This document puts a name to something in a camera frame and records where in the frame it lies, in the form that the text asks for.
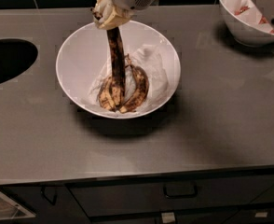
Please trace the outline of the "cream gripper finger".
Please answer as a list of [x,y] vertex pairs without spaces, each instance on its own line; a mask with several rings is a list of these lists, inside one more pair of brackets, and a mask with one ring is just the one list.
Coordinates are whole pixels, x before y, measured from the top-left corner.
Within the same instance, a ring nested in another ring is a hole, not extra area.
[[130,21],[133,13],[113,5],[107,5],[98,21],[98,28],[112,30]]
[[97,0],[95,7],[91,9],[94,21],[97,24],[105,23],[112,13],[111,0]]

